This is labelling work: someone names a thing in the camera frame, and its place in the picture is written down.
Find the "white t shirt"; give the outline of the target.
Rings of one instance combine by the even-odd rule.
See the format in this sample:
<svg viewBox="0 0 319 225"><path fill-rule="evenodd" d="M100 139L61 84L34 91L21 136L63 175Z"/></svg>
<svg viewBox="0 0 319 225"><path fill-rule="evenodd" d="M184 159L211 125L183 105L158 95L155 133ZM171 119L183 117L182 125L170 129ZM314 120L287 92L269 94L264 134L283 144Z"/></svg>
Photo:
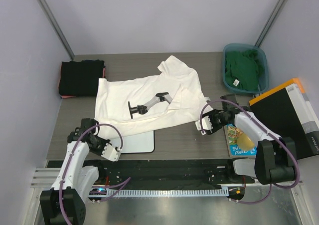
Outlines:
<svg viewBox="0 0 319 225"><path fill-rule="evenodd" d="M106 139L130 136L199 120L208 99L198 73L171 55L159 75L110 82L100 79L94 118Z"/></svg>

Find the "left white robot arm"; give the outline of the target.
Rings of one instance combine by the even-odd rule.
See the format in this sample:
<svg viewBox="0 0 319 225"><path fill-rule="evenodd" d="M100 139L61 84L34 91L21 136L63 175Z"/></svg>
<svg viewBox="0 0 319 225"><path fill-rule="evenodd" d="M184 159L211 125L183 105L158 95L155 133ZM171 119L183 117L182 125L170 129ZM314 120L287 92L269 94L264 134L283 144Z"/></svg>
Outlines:
<svg viewBox="0 0 319 225"><path fill-rule="evenodd" d="M46 225L82 225L89 192L94 184L104 184L107 172L101 160L86 160L89 152L101 155L109 140L98 138L98 122L82 119L67 137L67 152L60 172L49 190L40 195Z"/></svg>

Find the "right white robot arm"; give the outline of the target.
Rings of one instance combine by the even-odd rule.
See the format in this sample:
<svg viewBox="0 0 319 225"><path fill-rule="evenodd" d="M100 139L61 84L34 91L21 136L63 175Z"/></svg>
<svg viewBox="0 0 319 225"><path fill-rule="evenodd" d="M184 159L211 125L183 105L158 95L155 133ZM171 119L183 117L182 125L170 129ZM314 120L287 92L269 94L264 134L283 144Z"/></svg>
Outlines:
<svg viewBox="0 0 319 225"><path fill-rule="evenodd" d="M228 181L235 183L243 175L256 178L262 185L275 185L291 189L300 182L300 169L296 159L296 146L289 137L282 137L267 128L250 108L222 97L218 100L222 109L213 109L211 101L200 112L199 130L210 135L228 124L243 131L256 147L254 159L237 159L225 170Z"/></svg>

